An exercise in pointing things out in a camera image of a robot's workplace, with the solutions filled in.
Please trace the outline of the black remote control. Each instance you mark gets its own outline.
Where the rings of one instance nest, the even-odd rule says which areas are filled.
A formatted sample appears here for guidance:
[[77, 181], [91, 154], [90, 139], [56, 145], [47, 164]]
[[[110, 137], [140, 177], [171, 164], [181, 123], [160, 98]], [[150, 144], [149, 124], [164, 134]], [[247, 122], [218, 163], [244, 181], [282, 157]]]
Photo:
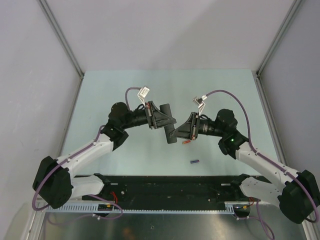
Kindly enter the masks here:
[[[169, 103], [162, 104], [159, 106], [159, 108], [162, 113], [164, 113], [168, 117], [172, 117], [171, 107]], [[176, 121], [164, 127], [165, 137], [168, 144], [174, 144], [177, 142], [177, 138], [175, 136], [171, 136], [171, 132], [175, 130], [175, 126], [174, 126], [175, 123]]]

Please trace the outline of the blue purple battery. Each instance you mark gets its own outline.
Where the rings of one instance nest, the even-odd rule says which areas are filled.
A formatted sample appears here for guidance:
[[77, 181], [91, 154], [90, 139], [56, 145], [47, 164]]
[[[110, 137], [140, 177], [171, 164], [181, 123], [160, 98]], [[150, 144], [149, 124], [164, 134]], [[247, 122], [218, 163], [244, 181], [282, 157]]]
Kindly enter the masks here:
[[196, 164], [196, 163], [199, 163], [199, 162], [200, 161], [198, 159], [190, 161], [191, 164]]

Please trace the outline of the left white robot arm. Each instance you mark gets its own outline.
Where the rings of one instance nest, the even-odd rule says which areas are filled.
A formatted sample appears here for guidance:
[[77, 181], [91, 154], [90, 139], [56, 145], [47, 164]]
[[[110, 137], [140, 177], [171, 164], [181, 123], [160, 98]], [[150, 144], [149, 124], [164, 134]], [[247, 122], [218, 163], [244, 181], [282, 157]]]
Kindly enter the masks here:
[[126, 130], [130, 128], [142, 125], [148, 125], [150, 129], [164, 128], [167, 143], [171, 144], [170, 132], [176, 122], [168, 103], [156, 107], [149, 101], [135, 110], [130, 110], [124, 102], [115, 103], [110, 109], [107, 123], [99, 127], [93, 140], [72, 153], [58, 158], [47, 156], [40, 162], [32, 184], [35, 191], [33, 209], [38, 209], [37, 197], [41, 197], [53, 209], [62, 207], [70, 199], [83, 196], [107, 199], [111, 188], [105, 176], [95, 173], [77, 177], [77, 173], [96, 159], [118, 149], [129, 137]]

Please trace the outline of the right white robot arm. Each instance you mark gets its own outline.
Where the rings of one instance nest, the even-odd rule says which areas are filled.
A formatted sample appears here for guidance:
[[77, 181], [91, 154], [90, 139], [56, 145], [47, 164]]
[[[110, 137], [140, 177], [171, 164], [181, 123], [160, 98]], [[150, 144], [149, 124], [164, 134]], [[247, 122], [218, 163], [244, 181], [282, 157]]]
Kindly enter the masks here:
[[224, 155], [250, 166], [267, 180], [260, 181], [242, 174], [230, 188], [235, 200], [253, 197], [278, 207], [293, 223], [307, 220], [320, 205], [320, 190], [315, 176], [308, 170], [299, 172], [267, 159], [237, 130], [237, 124], [233, 111], [229, 109], [221, 109], [215, 120], [192, 112], [170, 136], [191, 141], [198, 135], [219, 137], [218, 146]]

